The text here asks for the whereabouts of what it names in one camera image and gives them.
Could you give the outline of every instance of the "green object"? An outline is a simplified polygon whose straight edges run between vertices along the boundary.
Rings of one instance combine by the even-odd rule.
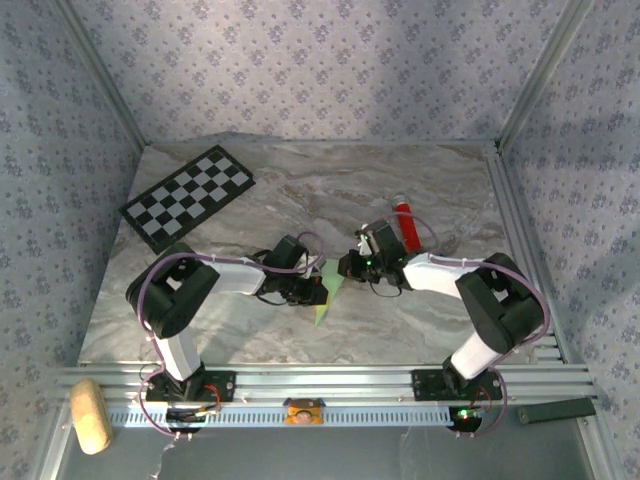
[[[327,297],[326,305],[316,306],[316,327],[322,322],[343,280],[344,277],[338,274],[338,260],[329,258],[322,267],[322,285],[324,285],[324,288],[329,292],[329,296]]]

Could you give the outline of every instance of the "marble table surface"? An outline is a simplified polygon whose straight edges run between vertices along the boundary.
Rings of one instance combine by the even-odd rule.
[[[312,229],[323,236],[328,255],[339,258],[356,248],[354,230],[388,213],[390,199],[404,191],[414,213],[441,237],[446,255],[508,253],[487,168],[477,153],[320,142],[223,147],[254,173],[256,185],[184,238],[195,251],[241,256]],[[189,144],[147,147],[130,198],[204,150]],[[155,258],[122,221],[80,362],[155,360],[124,296]],[[428,292],[381,298],[349,280],[322,324],[314,326],[314,318],[313,308],[272,307],[253,297],[219,294],[207,298],[191,326],[206,363],[441,363],[473,331],[457,299]],[[525,362],[526,355],[511,361]]]

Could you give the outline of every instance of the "patterned wall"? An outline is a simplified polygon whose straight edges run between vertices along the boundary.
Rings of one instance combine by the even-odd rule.
[[[640,478],[640,7],[599,0],[509,154],[571,344]]]
[[[566,2],[72,3],[153,142],[494,138]]]
[[[0,478],[77,360],[137,157],[46,1],[0,0]]]

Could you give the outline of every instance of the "red cylinder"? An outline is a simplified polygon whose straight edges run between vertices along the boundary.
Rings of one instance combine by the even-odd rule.
[[[409,207],[406,195],[399,193],[393,197],[393,210],[396,212],[411,213],[411,208]],[[398,215],[398,224],[400,225],[400,231],[404,238],[404,247],[407,250],[407,253],[421,249],[422,243],[420,243],[420,237],[418,237],[416,224],[413,221],[413,218],[407,215]]]

